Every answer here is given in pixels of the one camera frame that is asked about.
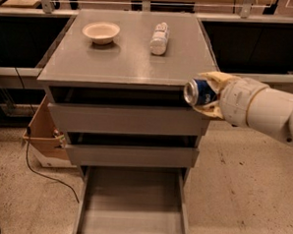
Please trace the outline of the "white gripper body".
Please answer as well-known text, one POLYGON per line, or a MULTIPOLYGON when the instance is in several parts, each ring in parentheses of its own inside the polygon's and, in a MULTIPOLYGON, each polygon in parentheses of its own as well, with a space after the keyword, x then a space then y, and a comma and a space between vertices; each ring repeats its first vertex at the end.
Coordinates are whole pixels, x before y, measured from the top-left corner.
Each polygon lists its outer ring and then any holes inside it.
POLYGON ((220 92, 219 107, 223 118, 231 125, 247 127, 250 104, 258 92, 268 88, 267 84, 251 78, 233 78, 220 92))

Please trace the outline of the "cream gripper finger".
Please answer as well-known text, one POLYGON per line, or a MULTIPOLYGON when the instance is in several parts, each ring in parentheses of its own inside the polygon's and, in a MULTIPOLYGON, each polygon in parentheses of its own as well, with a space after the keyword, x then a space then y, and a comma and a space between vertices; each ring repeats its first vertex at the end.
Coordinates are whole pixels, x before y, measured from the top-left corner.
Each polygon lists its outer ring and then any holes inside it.
POLYGON ((220 93, 231 84, 240 80, 239 77, 232 74, 214 71, 199 73, 199 77, 197 81, 199 91, 206 90, 209 87, 215 93, 220 93))
POLYGON ((215 102, 211 102, 209 104, 206 105, 198 105, 198 106, 194 106, 194 109, 199 112, 202 113, 208 117, 212 117, 212 118, 220 118, 223 119, 223 115, 221 113, 221 108, 219 106, 219 102, 215 101, 215 102))

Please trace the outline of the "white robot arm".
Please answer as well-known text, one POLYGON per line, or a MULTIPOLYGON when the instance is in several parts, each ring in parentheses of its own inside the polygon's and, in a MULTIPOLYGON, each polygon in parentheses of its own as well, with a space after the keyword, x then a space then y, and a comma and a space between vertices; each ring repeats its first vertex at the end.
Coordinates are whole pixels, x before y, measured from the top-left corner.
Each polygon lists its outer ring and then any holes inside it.
POLYGON ((251 78, 221 72, 199 73, 217 95, 217 101, 196 109, 230 125, 249 127, 293 146, 293 94, 251 78))

